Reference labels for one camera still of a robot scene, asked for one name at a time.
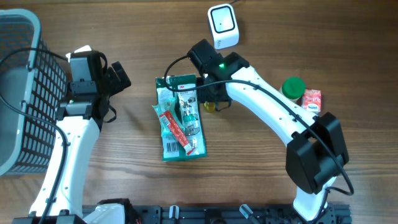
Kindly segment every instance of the green cap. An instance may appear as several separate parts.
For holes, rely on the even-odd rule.
[[[282,93],[289,99],[300,98],[305,91],[305,83],[299,77],[290,77],[282,85]]]

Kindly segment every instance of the plastic basket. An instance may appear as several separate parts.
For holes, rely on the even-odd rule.
[[[0,60],[21,47],[48,50],[39,19],[24,9],[0,10]],[[42,52],[20,52],[0,68],[3,97],[12,106],[51,122],[55,122],[55,109],[65,94],[66,80],[57,60]],[[52,127],[0,103],[0,175],[45,172],[54,142]]]

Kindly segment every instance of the wooden surface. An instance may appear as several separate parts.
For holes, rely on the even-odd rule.
[[[118,119],[105,124],[90,158],[84,199],[127,197],[136,205],[291,203],[295,184],[285,147],[239,103],[202,111],[208,157],[162,162],[155,77],[199,40],[211,40],[206,13],[220,2],[44,4],[35,12],[50,48],[65,54],[90,44],[119,60],[132,87],[112,97]],[[275,88],[294,75],[323,93],[323,111],[340,119],[355,223],[398,221],[398,5],[394,1],[244,1],[234,5],[235,51]],[[188,61],[171,75],[196,72]],[[43,176],[0,178],[0,223],[26,216]],[[341,177],[336,186],[346,188]]]

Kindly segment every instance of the yellow object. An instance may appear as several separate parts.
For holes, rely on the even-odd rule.
[[[205,102],[203,104],[203,106],[205,107],[205,111],[208,113],[212,113],[214,111],[216,111],[216,103],[214,102]]]

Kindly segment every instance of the red label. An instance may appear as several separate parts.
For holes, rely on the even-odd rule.
[[[170,111],[167,110],[166,112],[162,113],[160,118],[162,119],[163,123],[170,129],[170,131],[173,133],[173,135],[178,140],[178,142],[182,145],[182,147],[189,144],[187,137],[182,132],[182,130],[178,126],[177,122],[175,122]]]

